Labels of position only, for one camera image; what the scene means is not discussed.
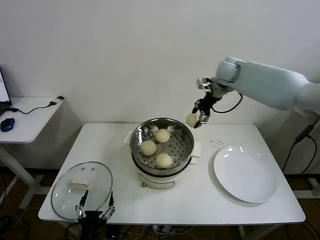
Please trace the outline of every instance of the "glass lid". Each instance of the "glass lid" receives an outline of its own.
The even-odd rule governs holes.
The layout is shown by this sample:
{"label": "glass lid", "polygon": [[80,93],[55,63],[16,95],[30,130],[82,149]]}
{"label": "glass lid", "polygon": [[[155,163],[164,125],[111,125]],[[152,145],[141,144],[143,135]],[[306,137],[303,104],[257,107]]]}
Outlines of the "glass lid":
{"label": "glass lid", "polygon": [[52,208],[60,217],[76,220],[76,205],[79,205],[87,190],[83,210],[96,211],[108,200],[112,185],[112,174],[104,164],[89,161],[75,165],[53,187]]}

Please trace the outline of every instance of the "table leg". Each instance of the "table leg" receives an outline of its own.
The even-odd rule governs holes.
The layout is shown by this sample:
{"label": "table leg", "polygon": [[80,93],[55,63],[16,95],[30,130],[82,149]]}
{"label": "table leg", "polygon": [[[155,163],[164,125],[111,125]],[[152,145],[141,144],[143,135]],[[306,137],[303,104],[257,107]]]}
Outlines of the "table leg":
{"label": "table leg", "polygon": [[241,225],[239,226],[241,240],[258,240],[264,237],[265,235],[271,233],[276,228],[280,227],[281,225],[263,225],[257,228],[256,230],[252,231],[249,235],[245,235],[244,227]]}
{"label": "table leg", "polygon": [[[23,166],[10,154],[8,153],[3,146],[0,145],[0,155],[1,162],[3,162],[19,179],[21,179],[25,184],[30,188],[24,196],[19,208],[26,209],[33,198],[34,195],[47,195],[50,187],[42,187],[40,185],[41,180],[44,178],[44,175],[37,175],[36,178],[33,178],[30,173],[28,173]],[[7,192],[13,187],[14,183],[10,183],[7,188]]]}
{"label": "table leg", "polygon": [[308,178],[312,190],[295,190],[293,191],[297,199],[320,199],[320,184],[315,178]]}
{"label": "table leg", "polygon": [[11,191],[11,189],[14,187],[14,185],[16,184],[16,182],[18,181],[18,177],[15,176],[14,179],[12,179],[12,181],[10,182],[10,184],[6,187],[6,191],[3,192],[3,194],[0,197],[0,203],[2,203],[5,199],[5,197],[8,196],[8,193]]}

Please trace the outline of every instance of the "laptop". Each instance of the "laptop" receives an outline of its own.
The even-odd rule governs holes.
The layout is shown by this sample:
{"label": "laptop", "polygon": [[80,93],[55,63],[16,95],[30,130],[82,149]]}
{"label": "laptop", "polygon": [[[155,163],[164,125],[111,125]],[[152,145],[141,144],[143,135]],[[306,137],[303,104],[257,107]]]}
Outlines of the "laptop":
{"label": "laptop", "polygon": [[12,103],[0,68],[0,115],[10,108],[11,105]]}

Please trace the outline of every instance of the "laptop screen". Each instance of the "laptop screen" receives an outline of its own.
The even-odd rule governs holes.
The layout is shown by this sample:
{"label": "laptop screen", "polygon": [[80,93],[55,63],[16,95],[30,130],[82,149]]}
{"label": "laptop screen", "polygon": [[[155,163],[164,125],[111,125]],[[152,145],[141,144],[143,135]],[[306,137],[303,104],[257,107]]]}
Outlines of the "laptop screen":
{"label": "laptop screen", "polygon": [[1,71],[0,71],[0,102],[10,103],[10,98],[9,98]]}

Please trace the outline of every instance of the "white plate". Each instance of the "white plate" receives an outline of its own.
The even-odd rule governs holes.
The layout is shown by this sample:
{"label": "white plate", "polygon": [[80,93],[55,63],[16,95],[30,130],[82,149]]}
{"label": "white plate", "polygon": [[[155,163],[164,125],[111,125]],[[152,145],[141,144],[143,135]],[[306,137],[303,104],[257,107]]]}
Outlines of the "white plate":
{"label": "white plate", "polygon": [[214,172],[233,196],[249,203],[263,203],[277,189],[277,179],[264,156],[242,146],[229,146],[215,156]]}

